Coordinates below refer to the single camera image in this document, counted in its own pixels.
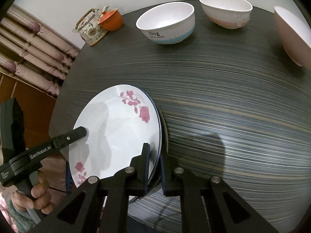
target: dark wooden table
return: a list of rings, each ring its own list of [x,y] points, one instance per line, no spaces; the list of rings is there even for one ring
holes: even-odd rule
[[[73,128],[85,105],[116,84],[145,90],[163,112],[169,154],[200,176],[219,175],[280,232],[296,227],[311,202],[311,73],[286,55],[273,14],[254,7],[241,29],[209,21],[198,0],[186,40],[158,45],[124,26],[85,45],[53,112],[50,135]],[[179,199],[161,186],[131,204],[134,218],[181,232]]]

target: bowl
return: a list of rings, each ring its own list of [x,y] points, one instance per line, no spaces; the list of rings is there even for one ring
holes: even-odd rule
[[[276,29],[287,55],[298,66],[311,68],[311,30],[293,13],[275,6]]]
[[[176,44],[194,30],[194,7],[185,2],[164,3],[142,14],[136,27],[157,44]]]
[[[249,22],[252,5],[247,0],[199,1],[208,18],[221,27],[237,29]]]
[[[99,19],[97,24],[103,27],[107,31],[116,31],[123,25],[123,19],[118,9],[111,11],[103,11],[103,16]]]
[[[69,146],[69,166],[78,187],[88,177],[113,176],[150,144],[148,184],[159,162],[162,130],[151,98],[131,85],[116,85],[96,95],[82,110],[75,128],[87,129],[86,137]]]

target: white plate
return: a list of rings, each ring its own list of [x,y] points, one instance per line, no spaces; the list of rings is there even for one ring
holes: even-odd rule
[[[69,146],[69,165],[78,187],[90,176],[113,176],[130,165],[150,144],[150,182],[161,152],[161,123],[151,98],[130,85],[117,85],[96,95],[82,110],[74,128],[87,136]]]

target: finger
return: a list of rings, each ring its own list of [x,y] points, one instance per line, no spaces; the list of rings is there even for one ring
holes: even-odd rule
[[[38,183],[37,185],[35,185],[32,188],[31,195],[34,198],[39,198],[44,193],[46,193],[46,191],[49,189],[49,187],[50,187],[50,183],[47,180],[45,182],[43,182],[43,183]]]
[[[11,196],[12,203],[20,211],[26,211],[26,209],[33,209],[35,207],[34,202],[19,192],[14,192]]]
[[[41,209],[43,214],[48,215],[49,213],[51,213],[54,209],[54,203],[53,202],[49,202],[48,205],[46,205],[44,208]]]
[[[46,176],[45,176],[44,172],[38,171],[38,181],[41,184],[43,184],[46,181]]]
[[[35,209],[42,209],[51,201],[52,195],[50,192],[46,192],[40,198],[35,200]]]

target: bolt head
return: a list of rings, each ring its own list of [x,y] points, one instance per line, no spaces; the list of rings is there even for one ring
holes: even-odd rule
[[[220,178],[219,178],[218,176],[213,176],[213,177],[211,178],[211,181],[212,181],[213,183],[217,184],[217,183],[220,182]]]
[[[181,174],[181,173],[183,173],[183,168],[182,167],[176,167],[175,172],[178,174]]]
[[[135,170],[135,168],[131,167],[131,166],[128,166],[128,167],[125,168],[125,172],[126,173],[132,173],[132,172],[134,172],[134,170]]]
[[[90,184],[94,184],[94,183],[96,183],[97,181],[98,181],[98,178],[97,178],[96,176],[91,176],[91,177],[88,178],[88,182],[89,182]]]

